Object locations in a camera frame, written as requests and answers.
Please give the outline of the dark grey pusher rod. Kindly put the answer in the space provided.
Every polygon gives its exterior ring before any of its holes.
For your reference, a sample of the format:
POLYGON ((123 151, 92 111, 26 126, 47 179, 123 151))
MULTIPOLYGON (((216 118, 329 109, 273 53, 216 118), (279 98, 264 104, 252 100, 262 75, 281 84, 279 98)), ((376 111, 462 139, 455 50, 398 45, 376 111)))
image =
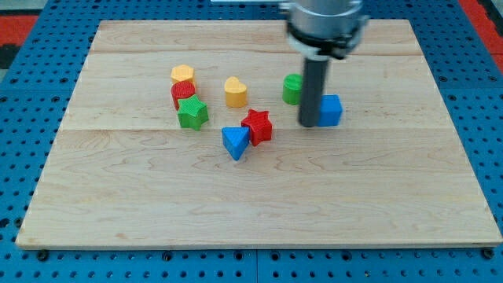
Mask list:
POLYGON ((329 60, 316 61, 307 57, 304 59, 298 114, 298 122, 303 127, 314 127, 318 124, 328 66, 329 60))

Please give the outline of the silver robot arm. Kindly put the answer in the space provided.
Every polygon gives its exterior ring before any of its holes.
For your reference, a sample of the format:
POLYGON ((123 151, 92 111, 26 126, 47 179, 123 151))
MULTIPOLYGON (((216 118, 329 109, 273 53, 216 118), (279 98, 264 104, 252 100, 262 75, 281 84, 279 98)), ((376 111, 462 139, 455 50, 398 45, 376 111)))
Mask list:
POLYGON ((303 55, 298 122, 304 127, 318 124, 330 60, 344 59, 362 39, 369 19, 363 6, 363 0, 290 0, 279 5, 288 43, 303 55))

